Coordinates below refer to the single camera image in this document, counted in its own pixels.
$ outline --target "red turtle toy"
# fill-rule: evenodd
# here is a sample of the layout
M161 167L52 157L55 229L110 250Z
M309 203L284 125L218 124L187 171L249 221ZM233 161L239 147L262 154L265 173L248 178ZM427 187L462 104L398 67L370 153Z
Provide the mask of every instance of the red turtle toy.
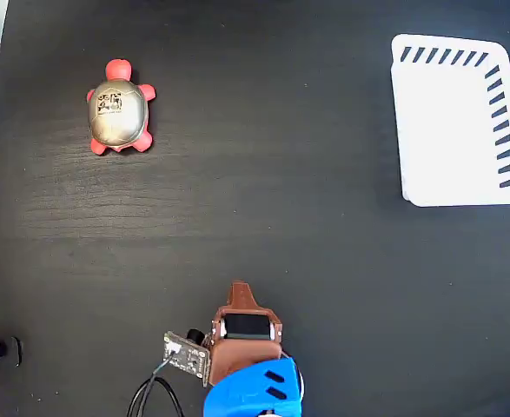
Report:
M152 144L148 102L156 97L154 87L135 85L131 79L131 64L114 59L106 65L108 81L89 91L90 147L101 155L106 148L116 152L132 146L144 152Z

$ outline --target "white plastic basket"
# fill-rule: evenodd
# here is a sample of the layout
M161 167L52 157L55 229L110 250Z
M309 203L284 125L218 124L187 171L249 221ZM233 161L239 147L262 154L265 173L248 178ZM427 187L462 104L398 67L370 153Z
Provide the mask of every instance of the white plastic basket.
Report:
M510 204L510 63L497 43L398 35L392 83L403 196Z

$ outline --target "black table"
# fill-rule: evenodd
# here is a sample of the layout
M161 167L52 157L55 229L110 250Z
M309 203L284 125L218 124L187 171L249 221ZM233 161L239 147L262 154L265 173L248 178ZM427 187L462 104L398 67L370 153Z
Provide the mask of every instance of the black table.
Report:
M163 332L233 279L285 323L307 416L510 399L510 207L401 198L390 42L502 43L510 2L11 2L0 57L0 415L123 415ZM155 146L95 156L109 59L152 83ZM187 416L198 381L165 371ZM150 415L173 415L155 394Z

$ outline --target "turtle shell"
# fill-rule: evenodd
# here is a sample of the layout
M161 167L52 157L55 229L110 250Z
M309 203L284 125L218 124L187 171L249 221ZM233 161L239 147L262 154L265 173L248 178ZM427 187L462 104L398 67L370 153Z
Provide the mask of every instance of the turtle shell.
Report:
M126 80L100 84L89 100L89 126L101 144L120 149L143 133L149 107L139 88Z

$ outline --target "black cable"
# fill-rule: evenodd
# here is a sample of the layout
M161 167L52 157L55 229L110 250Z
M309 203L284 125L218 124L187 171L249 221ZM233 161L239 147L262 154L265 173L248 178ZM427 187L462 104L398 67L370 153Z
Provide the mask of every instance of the black cable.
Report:
M154 379L148 378L136 390L135 395L133 395L133 399L131 400L131 402L129 404L129 408L127 410L127 417L133 417L133 412L135 411L136 403L138 401L139 401L139 404L143 403L142 407L144 410L144 404L146 404L146 401L149 398L150 391L151 391L152 387L154 386L154 382L158 382L160 385L162 385L165 388L166 392L169 395L169 398L171 399L171 402L174 405L174 408L176 409L177 417L184 417L183 409L182 409L181 404L179 403L179 400L177 399L176 393L174 392L174 390L172 389L170 384L168 384L168 382L160 376L156 376Z

